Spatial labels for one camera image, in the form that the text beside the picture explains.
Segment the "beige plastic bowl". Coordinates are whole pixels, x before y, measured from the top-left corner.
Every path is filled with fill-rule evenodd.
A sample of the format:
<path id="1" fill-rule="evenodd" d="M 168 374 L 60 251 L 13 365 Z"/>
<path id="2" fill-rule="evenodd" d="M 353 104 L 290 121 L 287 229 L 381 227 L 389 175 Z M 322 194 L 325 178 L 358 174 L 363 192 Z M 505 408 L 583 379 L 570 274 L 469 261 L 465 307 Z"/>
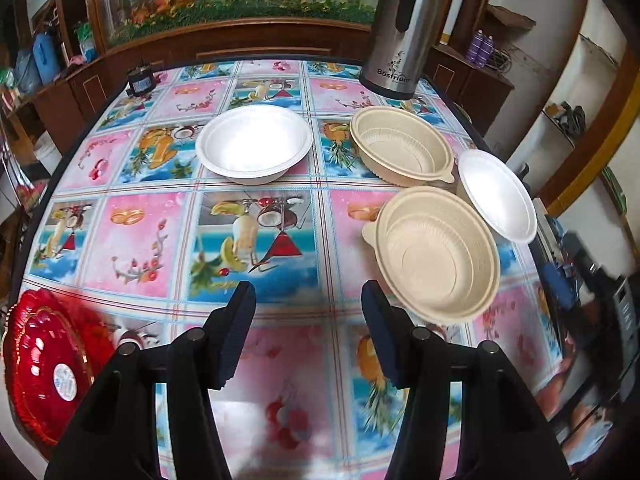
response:
<path id="1" fill-rule="evenodd" d="M 364 166 L 383 181 L 408 188 L 454 183 L 454 151 L 434 127 L 399 108 L 370 106 L 349 123 Z"/>
<path id="2" fill-rule="evenodd" d="M 406 188 L 362 227 L 362 238 L 394 296 L 425 321 L 470 322 L 495 300 L 497 244 L 480 215 L 450 192 Z"/>

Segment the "stainless steel thermos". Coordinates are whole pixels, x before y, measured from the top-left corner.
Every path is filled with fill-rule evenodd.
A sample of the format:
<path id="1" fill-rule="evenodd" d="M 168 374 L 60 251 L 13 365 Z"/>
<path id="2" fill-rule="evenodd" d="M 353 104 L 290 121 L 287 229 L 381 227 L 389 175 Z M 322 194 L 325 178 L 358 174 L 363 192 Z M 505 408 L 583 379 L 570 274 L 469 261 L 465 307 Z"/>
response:
<path id="1" fill-rule="evenodd" d="M 386 98 L 411 99 L 440 10 L 442 0 L 378 0 L 360 84 Z"/>

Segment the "blue water jug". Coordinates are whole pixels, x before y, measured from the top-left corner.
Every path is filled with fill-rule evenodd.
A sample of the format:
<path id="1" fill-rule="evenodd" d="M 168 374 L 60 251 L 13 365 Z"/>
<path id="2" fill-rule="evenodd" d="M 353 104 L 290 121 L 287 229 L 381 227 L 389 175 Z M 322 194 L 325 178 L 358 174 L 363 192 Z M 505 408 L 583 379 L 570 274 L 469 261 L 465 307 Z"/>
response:
<path id="1" fill-rule="evenodd" d="M 44 32 L 37 34 L 32 45 L 32 55 L 42 83 L 50 84 L 61 71 L 52 37 Z"/>

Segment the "white foam plate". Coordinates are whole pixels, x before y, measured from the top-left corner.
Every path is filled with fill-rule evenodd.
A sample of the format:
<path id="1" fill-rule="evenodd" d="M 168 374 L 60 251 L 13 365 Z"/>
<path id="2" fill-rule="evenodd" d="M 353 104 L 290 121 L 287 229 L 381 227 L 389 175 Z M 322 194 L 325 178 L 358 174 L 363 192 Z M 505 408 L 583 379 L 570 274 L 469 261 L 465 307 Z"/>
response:
<path id="1" fill-rule="evenodd" d="M 481 150 L 462 153 L 456 194 L 498 237 L 516 244 L 534 240 L 537 217 L 533 201 L 521 180 L 496 156 Z"/>

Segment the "red plastic plate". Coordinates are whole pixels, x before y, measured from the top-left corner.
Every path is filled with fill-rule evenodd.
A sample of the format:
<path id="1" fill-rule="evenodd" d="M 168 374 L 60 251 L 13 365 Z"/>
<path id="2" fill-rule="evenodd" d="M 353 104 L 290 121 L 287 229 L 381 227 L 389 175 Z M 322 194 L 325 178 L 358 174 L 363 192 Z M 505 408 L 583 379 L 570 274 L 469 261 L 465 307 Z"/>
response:
<path id="1" fill-rule="evenodd" d="M 2 339 L 6 390 L 24 433 L 44 457 L 114 352 L 99 313 L 78 296 L 26 290 Z"/>

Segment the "colourful patterned tablecloth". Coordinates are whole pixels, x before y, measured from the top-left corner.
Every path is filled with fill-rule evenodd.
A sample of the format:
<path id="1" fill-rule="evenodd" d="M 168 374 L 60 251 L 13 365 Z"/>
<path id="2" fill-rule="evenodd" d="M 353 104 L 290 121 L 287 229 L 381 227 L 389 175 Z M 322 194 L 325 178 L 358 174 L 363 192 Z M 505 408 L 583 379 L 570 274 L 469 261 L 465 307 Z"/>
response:
<path id="1" fill-rule="evenodd" d="M 203 127 L 257 104 L 306 120 L 314 134 L 307 156 L 262 185 L 206 169 L 195 151 Z M 406 188 L 371 172 L 350 140 L 352 116 L 370 106 L 418 115 L 444 136 L 454 151 L 454 183 L 417 186 L 457 196 L 458 158 L 475 148 L 430 84 L 401 101 L 364 88 L 349 65 L 221 62 L 170 70 L 145 96 L 114 99 L 62 160 L 29 226 L 22 293 L 45 288 L 87 301 L 114 351 L 126 342 L 171 344 L 225 307 L 242 281 L 254 286 L 256 310 L 238 366 L 209 393 L 227 479 L 389 479 L 409 393 L 378 362 L 361 307 L 367 281 L 414 325 L 450 344 L 498 344 L 546 417 L 538 398 L 559 366 L 560 347 L 542 325 L 530 243 L 508 242 L 488 226 L 499 288 L 470 322 L 425 321 L 384 281 L 362 227 Z M 166 394 L 166 385 L 156 385 L 157 479 L 180 479 Z M 452 382 L 438 478 L 459 479 L 461 409 L 462 385 Z"/>

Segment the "purple bottles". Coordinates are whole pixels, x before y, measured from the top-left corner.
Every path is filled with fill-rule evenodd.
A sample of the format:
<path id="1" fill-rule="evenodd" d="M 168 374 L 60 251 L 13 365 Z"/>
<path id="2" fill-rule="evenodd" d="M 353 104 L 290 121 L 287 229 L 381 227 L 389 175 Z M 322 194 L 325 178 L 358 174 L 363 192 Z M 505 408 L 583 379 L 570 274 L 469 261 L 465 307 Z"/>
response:
<path id="1" fill-rule="evenodd" d="M 484 68 L 494 52 L 495 41 L 493 36 L 487 36 L 479 29 L 475 32 L 466 51 L 466 60 L 478 68 Z"/>

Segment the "glass flower display cabinet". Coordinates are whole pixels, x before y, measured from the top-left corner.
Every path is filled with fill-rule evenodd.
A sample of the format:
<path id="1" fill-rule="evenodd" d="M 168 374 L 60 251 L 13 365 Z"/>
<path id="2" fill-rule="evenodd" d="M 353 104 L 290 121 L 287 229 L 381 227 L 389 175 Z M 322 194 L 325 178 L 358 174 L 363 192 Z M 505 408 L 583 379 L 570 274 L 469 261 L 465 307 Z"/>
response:
<path id="1" fill-rule="evenodd" d="M 378 0 L 87 0 L 99 49 L 178 63 L 232 54 L 366 54 Z"/>

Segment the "small black clock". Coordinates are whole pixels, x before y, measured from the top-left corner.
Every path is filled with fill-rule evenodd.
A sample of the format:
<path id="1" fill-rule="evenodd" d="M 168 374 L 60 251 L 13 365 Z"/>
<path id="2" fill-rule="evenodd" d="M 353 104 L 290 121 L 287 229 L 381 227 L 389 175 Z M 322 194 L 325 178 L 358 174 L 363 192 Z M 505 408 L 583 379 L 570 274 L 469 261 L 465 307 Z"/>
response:
<path id="1" fill-rule="evenodd" d="M 127 74 L 128 96 L 145 96 L 156 87 L 156 79 L 149 65 L 136 66 Z"/>

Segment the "white foam bowl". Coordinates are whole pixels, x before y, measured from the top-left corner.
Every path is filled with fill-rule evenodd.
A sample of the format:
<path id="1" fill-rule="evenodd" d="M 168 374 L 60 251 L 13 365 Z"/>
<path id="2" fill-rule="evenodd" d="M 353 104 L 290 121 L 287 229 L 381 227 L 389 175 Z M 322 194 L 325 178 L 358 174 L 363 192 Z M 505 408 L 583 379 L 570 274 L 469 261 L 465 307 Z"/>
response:
<path id="1" fill-rule="evenodd" d="M 246 185 L 279 179 L 303 160 L 314 134 L 299 114 L 275 105 L 257 104 L 227 110 L 198 135 L 200 163 L 217 176 Z"/>

